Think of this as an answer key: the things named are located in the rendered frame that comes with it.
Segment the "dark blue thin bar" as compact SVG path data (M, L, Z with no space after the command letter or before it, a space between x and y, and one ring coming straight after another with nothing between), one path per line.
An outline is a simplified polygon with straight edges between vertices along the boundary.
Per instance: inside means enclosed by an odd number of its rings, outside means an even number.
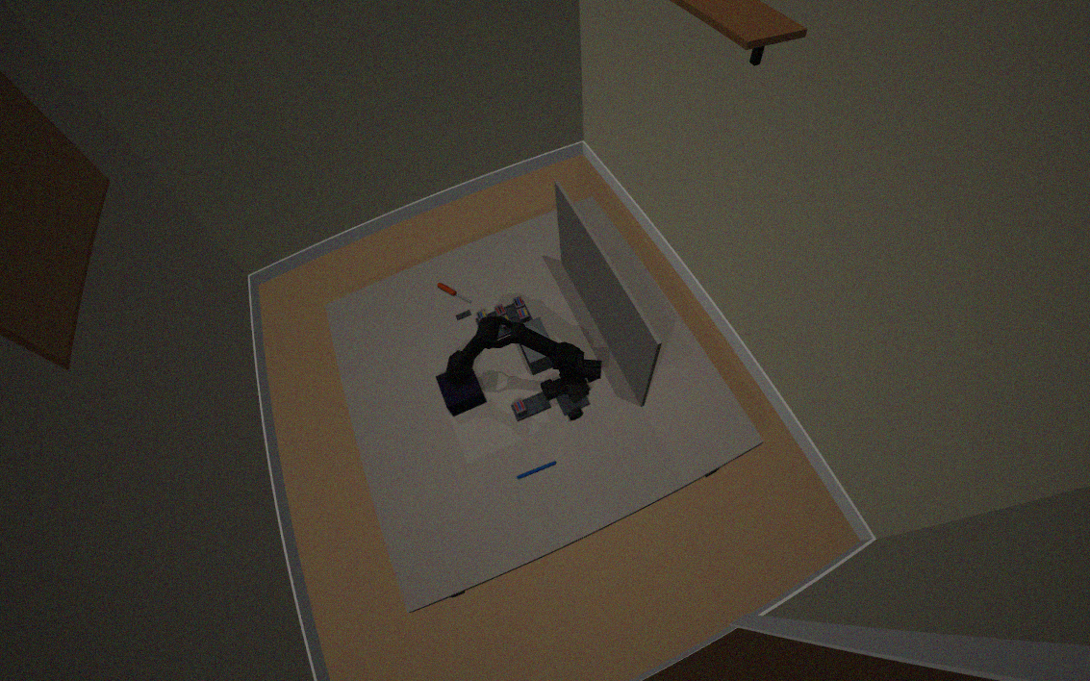
M522 474L522 475L518 476L518 479L522 479L522 478L524 478L524 476L526 476L526 475L530 475L530 474L532 474L532 473L535 473L535 471L540 471L540 470L542 470L542 469L547 469L547 467L552 467L552 466L555 466L555 465L557 465L557 462L550 462L550 464L548 464L548 465L545 465L545 466L540 466L540 467L537 467L537 469L532 469L532 470L529 470L529 471L526 471L526 472L525 472L524 474Z

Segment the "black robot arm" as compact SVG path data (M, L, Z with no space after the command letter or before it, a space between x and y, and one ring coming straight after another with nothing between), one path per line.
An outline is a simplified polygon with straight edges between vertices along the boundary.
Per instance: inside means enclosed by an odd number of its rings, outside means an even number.
M510 337L497 339L499 324L511 328ZM510 323L504 316L482 316L477 335L474 335L462 351L457 349L455 354L449 356L444 379L451 381L455 389L470 384L472 381L470 377L472 377L473 358L477 358L482 349L501 348L511 343L524 344L524 346L534 349L534 351L552 358L553 369L560 369L564 379L574 379L576 375L581 375L581 379L601 379L602 361L585 358L585 352L574 344L558 343L548 337L532 332L524 323ZM590 394L590 390L588 382L583 384L579 380L564 386L564 392L570 397L573 403Z

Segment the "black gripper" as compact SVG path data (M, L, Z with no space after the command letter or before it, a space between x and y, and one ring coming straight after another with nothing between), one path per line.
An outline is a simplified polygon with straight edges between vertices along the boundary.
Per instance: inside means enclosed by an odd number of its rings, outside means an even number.
M579 382L583 382L583 384L585 384L585 382L594 382L595 380L597 380L597 379L588 379L588 381L586 381L586 379L581 379L581 375L576 375L574 379L571 379L571 380L564 379L562 374L559 374L559 376L560 376L560 379L557 379L557 380L554 380L554 381L552 381L552 379L549 379L547 381L541 382L542 391L544 392L544 396L545 396L545 398L547 398L548 402L549 402L549 400L552 400L554 398L557 398L557 396L564 396L564 394L566 394L564 392L564 386L565 385L569 385L569 384L573 382L574 380L579 380Z

